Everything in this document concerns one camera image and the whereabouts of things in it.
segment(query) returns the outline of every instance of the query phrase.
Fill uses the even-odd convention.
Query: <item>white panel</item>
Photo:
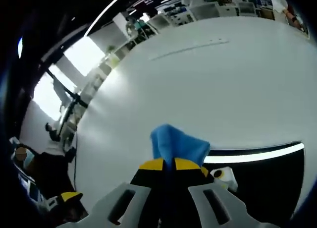
[[[129,35],[127,31],[125,30],[125,26],[127,24],[127,21],[125,19],[125,16],[120,12],[117,16],[113,18],[114,23],[118,26],[118,28],[121,30],[121,32],[126,36],[127,39],[129,39]]]
[[[224,37],[150,60],[170,46]],[[150,132],[171,123],[217,148],[302,140],[300,202],[316,177],[317,50],[295,28],[219,17],[166,30],[137,45],[105,80],[78,128],[77,188],[90,211],[152,158]]]
[[[67,89],[74,92],[76,85],[71,81],[61,70],[57,67],[57,65],[52,64],[49,67],[51,73],[61,82]]]
[[[56,66],[68,77],[79,89],[86,85],[85,77],[76,69],[66,56],[62,56]]]
[[[101,28],[95,33],[89,35],[89,38],[106,54],[108,46],[121,46],[127,41],[127,37],[117,27],[115,23]]]

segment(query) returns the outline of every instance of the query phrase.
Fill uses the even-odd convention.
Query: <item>chair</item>
[[[220,17],[219,4],[217,2],[206,3],[200,6],[190,7],[188,11],[192,14],[192,17],[196,20],[203,20],[208,18]]]
[[[240,16],[258,16],[252,2],[238,2],[238,8]]]
[[[220,6],[218,8],[220,17],[224,16],[237,16],[237,10],[235,6]]]
[[[158,14],[152,17],[146,23],[156,34],[159,34],[163,29],[174,27],[174,23],[165,15]]]

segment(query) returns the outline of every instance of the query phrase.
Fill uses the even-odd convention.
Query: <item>blue cloth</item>
[[[210,150],[209,142],[187,135],[169,124],[154,129],[151,141],[154,159],[162,157],[169,169],[173,158],[191,160],[201,167]]]
[[[30,162],[32,161],[32,159],[34,158],[34,155],[31,151],[29,150],[26,150],[26,158],[25,160],[23,161],[23,167],[26,169]]]

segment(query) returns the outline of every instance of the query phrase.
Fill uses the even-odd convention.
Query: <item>yellow stripe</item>
[[[176,170],[200,170],[200,167],[193,161],[175,158]]]
[[[146,161],[144,164],[139,166],[140,170],[163,170],[163,158]]]
[[[221,174],[218,178],[221,179],[223,176],[224,176],[224,171],[221,170]]]
[[[205,177],[207,177],[209,171],[205,167],[202,167],[202,172],[205,175]]]
[[[76,196],[83,196],[83,194],[81,192],[64,192],[61,194],[61,197],[64,202]]]

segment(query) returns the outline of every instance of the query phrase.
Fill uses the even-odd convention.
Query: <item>white wall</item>
[[[115,23],[103,27],[89,37],[105,54],[108,46],[119,47],[128,39]]]
[[[35,151],[39,153],[43,152],[50,139],[49,134],[44,128],[47,122],[54,123],[54,120],[46,115],[40,107],[31,100],[24,116],[19,140]]]

